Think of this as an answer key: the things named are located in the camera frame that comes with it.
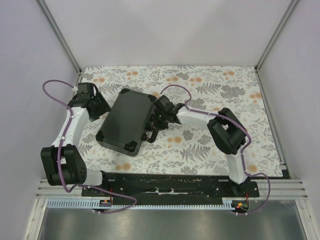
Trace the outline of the black poker set case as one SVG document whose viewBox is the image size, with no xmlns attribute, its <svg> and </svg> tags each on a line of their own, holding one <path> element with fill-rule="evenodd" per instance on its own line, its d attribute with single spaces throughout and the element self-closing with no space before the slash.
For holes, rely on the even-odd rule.
<svg viewBox="0 0 320 240">
<path fill-rule="evenodd" d="M 145 135 L 152 130 L 156 96 L 122 89 L 95 135 L 105 148 L 135 157 Z"/>
</svg>

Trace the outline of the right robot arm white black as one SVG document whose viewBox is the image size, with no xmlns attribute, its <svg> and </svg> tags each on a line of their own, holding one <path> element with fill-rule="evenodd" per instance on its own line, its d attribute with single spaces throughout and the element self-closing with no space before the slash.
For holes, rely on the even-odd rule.
<svg viewBox="0 0 320 240">
<path fill-rule="evenodd" d="M 230 193 L 240 197 L 247 191 L 250 177 L 246 173 L 244 147 L 246 139 L 250 137 L 230 109 L 205 112 L 185 103 L 175 105 L 164 95 L 157 98 L 153 104 L 154 128 L 159 131 L 167 129 L 169 123 L 208 129 L 215 146 L 226 156 Z"/>
</svg>

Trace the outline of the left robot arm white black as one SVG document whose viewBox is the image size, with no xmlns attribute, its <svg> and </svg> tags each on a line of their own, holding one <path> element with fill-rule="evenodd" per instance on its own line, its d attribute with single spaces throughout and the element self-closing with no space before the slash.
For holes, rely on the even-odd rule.
<svg viewBox="0 0 320 240">
<path fill-rule="evenodd" d="M 93 83 L 79 83 L 72 90 L 75 95 L 69 103 L 44 90 L 49 98 L 66 107 L 66 117 L 57 138 L 40 152 L 45 176 L 49 185 L 62 186 L 68 193 L 77 186 L 93 186 L 93 191 L 103 197 L 110 192 L 110 184 L 103 180 L 102 171 L 87 168 L 78 146 L 86 123 L 98 120 L 110 112 L 111 107 Z"/>
</svg>

